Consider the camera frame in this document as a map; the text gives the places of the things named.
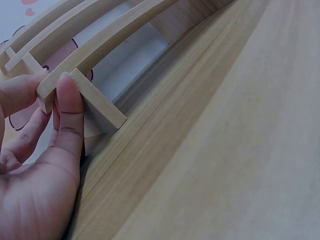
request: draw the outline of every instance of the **skin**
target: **skin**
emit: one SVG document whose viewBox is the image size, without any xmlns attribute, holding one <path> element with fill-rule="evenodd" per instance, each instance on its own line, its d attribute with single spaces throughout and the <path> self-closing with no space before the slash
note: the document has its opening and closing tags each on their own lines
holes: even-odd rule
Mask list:
<svg viewBox="0 0 320 240">
<path fill-rule="evenodd" d="M 0 144 L 5 118 L 30 106 L 47 76 L 22 75 L 0 83 Z M 19 135 L 0 152 L 0 239 L 59 239 L 67 226 L 80 182 L 84 107 L 73 79 L 63 73 L 56 87 L 48 148 L 30 165 L 50 115 L 39 108 Z"/>
</svg>

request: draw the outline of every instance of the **finger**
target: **finger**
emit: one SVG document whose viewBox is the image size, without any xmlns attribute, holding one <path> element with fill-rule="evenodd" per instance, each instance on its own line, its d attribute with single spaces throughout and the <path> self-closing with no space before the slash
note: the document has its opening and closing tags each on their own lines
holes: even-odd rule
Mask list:
<svg viewBox="0 0 320 240">
<path fill-rule="evenodd" d="M 57 100 L 55 101 L 53 105 L 53 129 L 51 132 L 50 141 L 48 144 L 48 148 L 54 147 L 57 141 L 59 127 L 60 127 L 60 114 L 57 109 Z"/>
<path fill-rule="evenodd" d="M 21 75 L 0 84 L 0 106 L 8 117 L 32 105 L 37 99 L 36 88 L 48 75 L 45 69 L 36 75 Z"/>
<path fill-rule="evenodd" d="M 84 107 L 75 81 L 63 73 L 56 86 L 59 130 L 54 147 L 80 160 L 84 141 Z"/>
<path fill-rule="evenodd" d="M 35 151 L 39 138 L 46 129 L 49 120 L 50 115 L 46 115 L 38 108 L 18 136 L 2 149 L 0 162 L 4 162 L 2 158 L 14 156 L 19 163 L 23 164 Z"/>
</svg>

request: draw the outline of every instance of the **wooden piece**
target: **wooden piece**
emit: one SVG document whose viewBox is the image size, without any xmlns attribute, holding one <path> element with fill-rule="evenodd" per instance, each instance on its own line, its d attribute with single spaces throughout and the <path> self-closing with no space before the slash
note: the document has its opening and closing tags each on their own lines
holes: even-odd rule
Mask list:
<svg viewBox="0 0 320 240">
<path fill-rule="evenodd" d="M 269 1 L 222 85 L 115 240 L 319 237 L 319 6 Z"/>
<path fill-rule="evenodd" d="M 40 64 L 43 63 L 67 41 L 124 1 L 83 1 L 26 43 L 5 65 L 6 70 L 11 72 L 27 53 L 30 53 Z"/>
<path fill-rule="evenodd" d="M 142 1 L 128 0 L 134 6 Z M 150 23 L 171 43 L 230 2 L 232 0 L 180 0 Z"/>
<path fill-rule="evenodd" d="M 53 103 L 57 80 L 62 72 L 70 73 L 75 68 L 82 73 L 90 70 L 121 42 L 176 1 L 146 0 L 117 18 L 75 50 L 38 86 L 37 94 L 46 105 L 42 110 L 51 109 L 47 104 Z"/>
<path fill-rule="evenodd" d="M 268 3 L 269 0 L 237 0 L 223 9 L 223 14 L 218 12 L 170 49 L 179 52 L 172 61 L 174 64 L 162 70 L 160 81 L 93 159 L 82 188 L 73 239 L 115 236 L 201 117 Z M 188 144 L 191 154 L 195 154 L 192 139 Z M 178 170 L 169 169 L 172 175 Z M 149 203 L 157 205 L 159 197 L 154 196 Z M 137 229 L 137 233 L 139 230 L 144 232 L 145 228 Z M 160 238 L 180 239 L 174 234 L 163 236 Z M 154 237 L 139 238 L 134 232 L 131 239 Z"/>
<path fill-rule="evenodd" d="M 58 1 L 52 7 L 48 8 L 48 10 L 44 11 L 41 15 L 32 20 L 20 32 L 15 34 L 8 42 L 6 42 L 5 46 L 0 49 L 0 69 L 3 74 L 7 73 L 4 66 L 9 61 L 5 53 L 8 47 L 11 47 L 13 51 L 17 53 L 24 45 L 30 42 L 43 29 L 45 29 L 56 19 L 58 19 L 83 1 L 84 0 Z"/>
<path fill-rule="evenodd" d="M 70 73 L 84 101 L 85 112 L 91 117 L 102 131 L 110 132 L 119 129 L 127 120 L 112 103 L 78 70 Z"/>
</svg>

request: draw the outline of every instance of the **wooden frame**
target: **wooden frame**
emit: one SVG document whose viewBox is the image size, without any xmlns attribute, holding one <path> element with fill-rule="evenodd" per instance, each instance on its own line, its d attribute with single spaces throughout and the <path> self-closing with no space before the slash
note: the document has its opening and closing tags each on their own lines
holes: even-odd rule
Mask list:
<svg viewBox="0 0 320 240">
<path fill-rule="evenodd" d="M 71 53 L 60 65 L 44 79 L 37 88 L 37 95 L 41 109 L 49 114 L 53 109 L 56 94 L 56 84 L 63 72 L 68 72 L 75 79 L 85 105 L 85 139 L 118 130 L 127 117 L 109 102 L 102 93 L 89 81 L 84 73 L 93 68 L 107 54 L 114 50 L 130 35 L 147 24 L 163 11 L 176 4 L 179 0 L 140 0 L 129 11 L 111 22 L 104 29 L 91 37 L 86 43 Z M 181 4 L 172 7 L 174 13 L 181 12 Z M 196 0 L 201 7 L 199 12 L 194 7 L 196 19 L 180 24 L 178 38 L 183 32 L 191 28 L 212 11 L 210 4 L 213 0 Z M 125 0 L 61 0 L 29 25 L 17 33 L 6 43 L 0 51 L 0 69 L 4 74 L 15 77 L 21 74 L 35 74 L 42 69 L 42 64 L 71 38 L 80 33 L 97 19 L 119 6 Z M 161 19 L 166 18 L 168 11 Z M 192 14 L 186 19 L 194 18 Z"/>
</svg>

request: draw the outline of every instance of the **pink heart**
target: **pink heart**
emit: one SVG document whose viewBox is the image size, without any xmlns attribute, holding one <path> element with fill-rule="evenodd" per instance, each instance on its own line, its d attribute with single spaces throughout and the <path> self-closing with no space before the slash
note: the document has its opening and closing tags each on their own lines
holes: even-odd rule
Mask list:
<svg viewBox="0 0 320 240">
<path fill-rule="evenodd" d="M 35 15 L 36 13 L 32 10 L 32 8 L 28 8 L 27 10 L 25 10 L 25 15 L 32 17 L 33 15 Z"/>
<path fill-rule="evenodd" d="M 36 2 L 38 2 L 38 0 L 21 0 L 23 5 L 35 4 Z"/>
</svg>

